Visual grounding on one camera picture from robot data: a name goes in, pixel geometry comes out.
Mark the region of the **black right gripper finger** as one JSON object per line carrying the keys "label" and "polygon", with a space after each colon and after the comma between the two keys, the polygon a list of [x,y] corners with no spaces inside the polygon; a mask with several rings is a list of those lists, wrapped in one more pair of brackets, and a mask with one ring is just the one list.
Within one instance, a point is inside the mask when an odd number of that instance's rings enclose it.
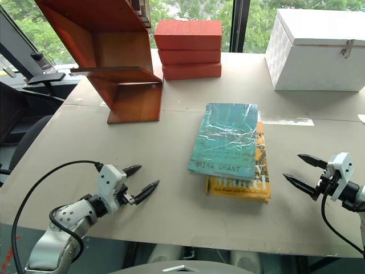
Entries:
{"label": "black right gripper finger", "polygon": [[325,162],[324,160],[321,160],[317,157],[314,157],[314,156],[311,156],[308,154],[298,154],[297,156],[311,166],[319,167],[323,170],[325,170],[327,168],[327,162]]}
{"label": "black right gripper finger", "polygon": [[293,175],[283,174],[285,179],[291,183],[294,187],[308,194],[313,200],[317,200],[315,197],[316,190],[312,186],[308,185],[304,180],[296,178]]}

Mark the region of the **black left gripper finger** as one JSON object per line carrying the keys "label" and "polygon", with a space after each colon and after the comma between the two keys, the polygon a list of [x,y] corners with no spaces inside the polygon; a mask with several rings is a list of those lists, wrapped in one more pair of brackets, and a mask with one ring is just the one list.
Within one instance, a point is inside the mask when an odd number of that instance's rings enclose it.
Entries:
{"label": "black left gripper finger", "polygon": [[146,198],[148,198],[152,192],[157,188],[158,184],[159,184],[159,180],[147,185],[146,187],[144,187],[142,189],[142,191],[134,197],[135,200],[135,205],[140,204],[141,202],[143,202]]}
{"label": "black left gripper finger", "polygon": [[127,168],[122,169],[122,171],[125,173],[126,177],[130,177],[133,174],[135,174],[139,169],[142,168],[142,165],[132,165]]}

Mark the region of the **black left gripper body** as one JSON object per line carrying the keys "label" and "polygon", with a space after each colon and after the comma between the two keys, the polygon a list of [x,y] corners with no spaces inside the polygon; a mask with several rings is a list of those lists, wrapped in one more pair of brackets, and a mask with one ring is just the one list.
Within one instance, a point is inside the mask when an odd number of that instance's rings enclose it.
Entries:
{"label": "black left gripper body", "polygon": [[128,187],[125,184],[122,184],[118,192],[115,193],[115,199],[119,206],[137,205],[136,198],[128,193]]}

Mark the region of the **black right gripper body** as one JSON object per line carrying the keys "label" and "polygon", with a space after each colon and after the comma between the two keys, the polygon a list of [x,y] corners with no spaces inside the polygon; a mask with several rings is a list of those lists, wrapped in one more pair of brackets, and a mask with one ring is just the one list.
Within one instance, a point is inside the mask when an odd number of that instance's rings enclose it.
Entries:
{"label": "black right gripper body", "polygon": [[332,196],[338,187],[339,171],[325,169],[320,176],[320,180],[315,188],[314,196],[318,197],[320,194],[327,193]]}

